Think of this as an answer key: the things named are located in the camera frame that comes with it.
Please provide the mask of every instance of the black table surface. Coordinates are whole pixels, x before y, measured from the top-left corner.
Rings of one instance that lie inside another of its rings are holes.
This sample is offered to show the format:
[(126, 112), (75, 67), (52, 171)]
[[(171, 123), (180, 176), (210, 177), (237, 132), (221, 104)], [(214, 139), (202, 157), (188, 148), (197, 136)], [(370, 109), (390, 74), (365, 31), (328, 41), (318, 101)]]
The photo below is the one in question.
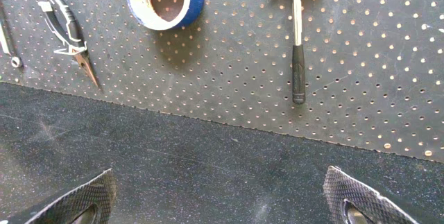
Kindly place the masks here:
[(331, 223), (329, 165), (444, 218), (443, 164), (0, 83), (0, 218), (112, 167), (110, 223)]

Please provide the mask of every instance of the perforated panel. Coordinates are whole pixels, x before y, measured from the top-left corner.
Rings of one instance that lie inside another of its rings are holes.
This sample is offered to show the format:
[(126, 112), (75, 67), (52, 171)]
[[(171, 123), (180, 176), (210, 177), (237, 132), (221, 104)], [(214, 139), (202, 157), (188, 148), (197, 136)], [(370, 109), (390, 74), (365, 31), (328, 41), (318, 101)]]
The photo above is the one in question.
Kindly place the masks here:
[(297, 107), (291, 0), (206, 0), (193, 25), (162, 32), (126, 0), (67, 0), (102, 91), (52, 52), (41, 0), (1, 1), (25, 66), (1, 57), (8, 83), (444, 162), (444, 0), (303, 0)]

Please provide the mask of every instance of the pliers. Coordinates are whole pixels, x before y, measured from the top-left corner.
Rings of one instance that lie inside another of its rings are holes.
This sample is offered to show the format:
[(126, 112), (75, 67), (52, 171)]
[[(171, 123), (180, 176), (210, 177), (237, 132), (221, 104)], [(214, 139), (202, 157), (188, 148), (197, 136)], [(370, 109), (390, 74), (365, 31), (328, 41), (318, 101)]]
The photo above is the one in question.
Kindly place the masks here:
[[(49, 30), (63, 43), (67, 48), (55, 50), (54, 53), (63, 55), (73, 55), (80, 68), (82, 68), (92, 82), (99, 87), (94, 71), (89, 63), (86, 41), (83, 40), (80, 26), (74, 14), (64, 0), (40, 1), (38, 5), (42, 8), (45, 15), (45, 22)], [(66, 19), (67, 32), (62, 28), (56, 14), (53, 11), (52, 4), (58, 5), (60, 11)]]

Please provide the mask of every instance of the black and white pliers handle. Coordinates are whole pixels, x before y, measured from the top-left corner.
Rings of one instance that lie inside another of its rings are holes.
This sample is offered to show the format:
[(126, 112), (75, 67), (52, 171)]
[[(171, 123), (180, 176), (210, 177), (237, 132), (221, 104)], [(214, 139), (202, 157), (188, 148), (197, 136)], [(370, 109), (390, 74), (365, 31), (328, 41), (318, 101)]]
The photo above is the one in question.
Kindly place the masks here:
[[(82, 35), (80, 33), (80, 26), (78, 25), (77, 19), (74, 17), (71, 9), (65, 3), (64, 0), (49, 0), (40, 1), (38, 5), (42, 8), (45, 15), (45, 22), (49, 29), (55, 36), (63, 43), (63, 46), (67, 46), (65, 49), (55, 50), (55, 53), (64, 55), (76, 55), (87, 50), (86, 42), (83, 41)], [(62, 12), (66, 20), (67, 33), (60, 25), (56, 14), (53, 11), (51, 5), (57, 5)]]

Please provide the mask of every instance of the blue tape roll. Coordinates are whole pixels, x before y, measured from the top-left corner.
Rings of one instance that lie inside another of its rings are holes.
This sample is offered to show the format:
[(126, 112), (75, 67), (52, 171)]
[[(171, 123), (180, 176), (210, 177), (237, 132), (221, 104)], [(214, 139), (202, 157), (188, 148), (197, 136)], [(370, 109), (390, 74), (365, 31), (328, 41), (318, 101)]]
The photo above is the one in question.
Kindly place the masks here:
[(152, 6), (151, 0), (127, 0), (131, 13), (137, 21), (153, 30), (179, 28), (191, 24), (199, 16), (204, 0), (184, 0), (183, 7), (175, 19), (163, 20)]

